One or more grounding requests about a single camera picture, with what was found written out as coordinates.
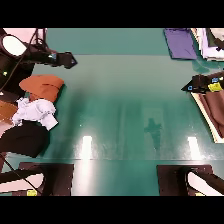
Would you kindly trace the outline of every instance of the brown hat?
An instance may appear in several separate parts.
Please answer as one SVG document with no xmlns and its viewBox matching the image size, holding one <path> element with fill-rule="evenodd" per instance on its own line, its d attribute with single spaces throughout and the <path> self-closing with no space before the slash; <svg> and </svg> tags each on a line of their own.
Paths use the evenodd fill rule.
<svg viewBox="0 0 224 224">
<path fill-rule="evenodd" d="M 19 83 L 21 89 L 31 93 L 31 101 L 46 99 L 54 102 L 64 81 L 55 75 L 33 75 Z"/>
</svg>

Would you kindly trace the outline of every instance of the yellow sticker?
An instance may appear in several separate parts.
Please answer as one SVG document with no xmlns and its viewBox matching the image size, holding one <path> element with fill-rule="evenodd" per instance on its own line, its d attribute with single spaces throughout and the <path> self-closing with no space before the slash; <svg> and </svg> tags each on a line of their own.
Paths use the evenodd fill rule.
<svg viewBox="0 0 224 224">
<path fill-rule="evenodd" d="M 198 193 L 195 193 L 196 196 L 205 196 L 204 194 L 198 192 Z"/>
<path fill-rule="evenodd" d="M 211 92 L 222 90 L 222 87 L 219 82 L 208 85 L 208 88 L 210 89 Z"/>
<path fill-rule="evenodd" d="M 27 196 L 37 196 L 37 191 L 36 190 L 28 190 Z"/>
</svg>

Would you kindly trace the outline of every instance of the purple cloth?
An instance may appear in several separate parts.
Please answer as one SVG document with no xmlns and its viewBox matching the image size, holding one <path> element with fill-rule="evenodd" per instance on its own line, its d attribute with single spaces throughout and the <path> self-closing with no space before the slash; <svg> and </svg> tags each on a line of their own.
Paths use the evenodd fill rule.
<svg viewBox="0 0 224 224">
<path fill-rule="evenodd" d="M 172 58 L 197 59 L 193 40 L 187 28 L 166 28 L 164 32 Z"/>
</svg>

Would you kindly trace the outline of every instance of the glossy green tabletop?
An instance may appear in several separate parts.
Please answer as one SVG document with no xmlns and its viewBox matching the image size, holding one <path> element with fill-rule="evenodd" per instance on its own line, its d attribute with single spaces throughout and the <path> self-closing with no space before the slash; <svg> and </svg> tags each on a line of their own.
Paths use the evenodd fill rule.
<svg viewBox="0 0 224 224">
<path fill-rule="evenodd" d="M 38 158 L 8 153 L 15 168 L 21 161 L 74 163 L 72 195 L 158 195 L 156 165 L 192 160 L 224 178 L 224 145 L 213 142 L 194 99 L 180 90 L 222 63 L 172 60 L 162 29 L 49 29 L 48 43 L 71 51 L 78 65 L 35 66 L 33 74 L 65 81 L 55 104 L 59 124 Z M 85 136 L 92 137 L 88 157 Z"/>
</svg>

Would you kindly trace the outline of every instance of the black hat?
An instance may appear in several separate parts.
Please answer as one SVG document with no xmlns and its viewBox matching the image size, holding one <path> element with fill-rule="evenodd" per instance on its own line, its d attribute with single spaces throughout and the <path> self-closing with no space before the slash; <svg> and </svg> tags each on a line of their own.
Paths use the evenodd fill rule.
<svg viewBox="0 0 224 224">
<path fill-rule="evenodd" d="M 22 126 L 10 128 L 2 135 L 0 152 L 13 152 L 35 158 L 46 146 L 48 134 L 46 127 L 23 120 Z"/>
</svg>

